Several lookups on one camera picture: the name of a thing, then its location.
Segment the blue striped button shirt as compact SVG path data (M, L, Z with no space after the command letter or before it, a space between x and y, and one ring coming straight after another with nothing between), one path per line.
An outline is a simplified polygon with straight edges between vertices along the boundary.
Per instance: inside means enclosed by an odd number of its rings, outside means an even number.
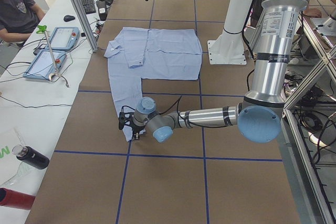
M202 47L192 29L124 27L104 56L116 112L129 113L142 98L143 79L196 80Z

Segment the black keyboard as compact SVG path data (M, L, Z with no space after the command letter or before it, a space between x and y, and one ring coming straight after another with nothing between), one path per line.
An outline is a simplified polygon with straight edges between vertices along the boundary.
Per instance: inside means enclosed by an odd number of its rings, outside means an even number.
M86 14L93 14L96 12L94 0L80 0Z

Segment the black computer mouse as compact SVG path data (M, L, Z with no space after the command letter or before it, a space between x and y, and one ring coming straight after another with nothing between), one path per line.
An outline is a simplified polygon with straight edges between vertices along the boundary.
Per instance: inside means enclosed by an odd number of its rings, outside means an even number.
M65 15L64 16L64 22L69 22L69 21L72 21L72 20L75 20L75 16L72 16L72 15Z

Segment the upper blue teach pendant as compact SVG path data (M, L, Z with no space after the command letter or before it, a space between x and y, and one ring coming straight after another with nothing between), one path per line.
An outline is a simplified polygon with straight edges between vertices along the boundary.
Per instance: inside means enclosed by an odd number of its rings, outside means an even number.
M51 48L52 50L69 51L75 46L79 36L78 27L56 27L50 36Z

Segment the blue teach pendant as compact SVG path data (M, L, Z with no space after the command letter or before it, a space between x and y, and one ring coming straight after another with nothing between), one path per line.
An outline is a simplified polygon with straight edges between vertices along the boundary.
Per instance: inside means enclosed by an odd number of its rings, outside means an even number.
M78 27L56 27L50 36L51 48L52 50L69 51L75 46L79 36Z
M66 59L64 51L53 51L56 66L60 70L62 63ZM53 64L50 51L41 50L35 59L31 62L28 69L23 73L24 78L38 79L38 80L51 80L50 74L55 73L56 68Z

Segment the metal stand with green clip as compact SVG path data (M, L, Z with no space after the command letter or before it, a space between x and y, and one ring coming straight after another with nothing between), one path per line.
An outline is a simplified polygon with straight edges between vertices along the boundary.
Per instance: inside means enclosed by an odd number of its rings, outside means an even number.
M51 43L50 43L50 39L49 39L49 36L48 36L48 33L47 33L47 26L46 25L38 25L38 30L37 30L37 34L41 34L41 33L44 33L44 36L46 38L46 42L47 42L47 46L48 46L48 50L50 52L50 56L51 56L51 59L52 59L52 64L54 66L54 69L55 71L53 73L50 73L48 78L49 78L49 81L52 80L53 76L56 76L58 78L63 78L66 82L66 87L69 88L69 83L68 83L68 80L59 72L59 69L58 69L58 66L56 64L56 59L54 57L54 53L52 51L52 48L51 48Z

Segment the black water bottle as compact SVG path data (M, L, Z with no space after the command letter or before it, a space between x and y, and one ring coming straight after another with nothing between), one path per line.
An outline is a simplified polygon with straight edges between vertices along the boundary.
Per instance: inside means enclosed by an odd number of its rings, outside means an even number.
M45 169L49 165L49 158L30 146L16 145L12 149L16 158L34 168Z

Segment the lower blue teach pendant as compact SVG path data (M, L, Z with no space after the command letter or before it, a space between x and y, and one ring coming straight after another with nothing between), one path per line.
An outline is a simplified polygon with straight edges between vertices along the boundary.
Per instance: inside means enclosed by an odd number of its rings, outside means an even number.
M56 66L60 70L62 63L66 59L64 51L53 51ZM51 80L50 74L55 73L56 68L53 64L50 51L41 50L35 59L31 62L28 69L23 73L24 78L38 79L38 80Z

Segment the seated person in grey shirt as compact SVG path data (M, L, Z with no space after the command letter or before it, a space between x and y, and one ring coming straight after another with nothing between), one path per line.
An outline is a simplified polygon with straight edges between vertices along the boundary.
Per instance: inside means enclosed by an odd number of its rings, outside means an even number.
M1 39L26 41L44 16L34 0L1 0Z

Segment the clear plastic bag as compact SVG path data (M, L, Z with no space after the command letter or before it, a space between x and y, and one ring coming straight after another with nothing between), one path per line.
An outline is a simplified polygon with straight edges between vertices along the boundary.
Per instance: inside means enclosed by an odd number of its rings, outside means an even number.
M12 153L16 145L25 145L16 128L1 133L1 185L18 172L21 161Z

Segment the red water bottle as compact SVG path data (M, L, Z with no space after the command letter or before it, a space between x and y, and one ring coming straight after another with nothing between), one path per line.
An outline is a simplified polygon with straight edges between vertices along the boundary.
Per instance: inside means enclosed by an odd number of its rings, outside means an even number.
M30 210L35 200L35 196L18 191L1 188L1 206Z

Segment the aluminium frame post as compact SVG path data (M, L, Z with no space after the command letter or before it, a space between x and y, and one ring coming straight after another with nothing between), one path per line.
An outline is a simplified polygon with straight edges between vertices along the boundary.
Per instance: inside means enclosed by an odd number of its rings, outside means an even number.
M89 21L87 19L87 15L85 13L85 10L80 2L80 0L71 0L72 6L77 14L77 17L79 19L79 22L81 24L81 27L83 29L83 32L86 35L87 41L90 44L90 47L92 49L92 52L96 52L98 50L97 41L93 35L93 31L91 30Z

